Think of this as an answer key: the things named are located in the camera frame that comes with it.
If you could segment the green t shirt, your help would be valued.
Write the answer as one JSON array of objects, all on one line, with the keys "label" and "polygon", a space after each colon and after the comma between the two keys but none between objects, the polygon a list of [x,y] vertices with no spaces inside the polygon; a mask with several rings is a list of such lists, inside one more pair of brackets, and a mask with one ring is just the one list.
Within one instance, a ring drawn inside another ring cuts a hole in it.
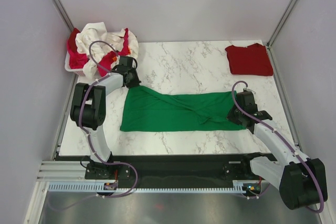
[{"label": "green t shirt", "polygon": [[227,115],[234,102],[230,92],[161,94],[148,87],[128,90],[122,132],[240,131]]}]

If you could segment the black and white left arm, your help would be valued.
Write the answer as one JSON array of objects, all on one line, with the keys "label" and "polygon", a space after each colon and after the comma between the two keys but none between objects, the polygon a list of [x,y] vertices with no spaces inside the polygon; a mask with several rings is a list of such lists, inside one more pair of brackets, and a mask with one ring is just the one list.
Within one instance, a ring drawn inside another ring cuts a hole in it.
[{"label": "black and white left arm", "polygon": [[92,84],[78,83],[74,89],[70,118],[84,133],[90,149],[85,179],[113,179],[117,167],[113,164],[103,131],[107,112],[107,95],[127,87],[134,88],[141,83],[137,74],[137,60],[121,56],[119,63],[104,77]]}]

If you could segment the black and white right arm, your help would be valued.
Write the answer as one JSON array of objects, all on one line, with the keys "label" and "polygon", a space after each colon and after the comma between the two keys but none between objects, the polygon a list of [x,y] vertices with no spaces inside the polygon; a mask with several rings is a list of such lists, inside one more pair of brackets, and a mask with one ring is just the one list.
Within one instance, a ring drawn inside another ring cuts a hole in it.
[{"label": "black and white right arm", "polygon": [[325,166],[311,159],[283,136],[278,125],[266,111],[259,111],[251,91],[232,93],[234,106],[227,119],[250,131],[260,139],[276,159],[271,161],[262,153],[246,154],[240,166],[248,179],[256,175],[278,189],[287,208],[294,210],[319,204],[316,213],[324,210],[328,199]]}]

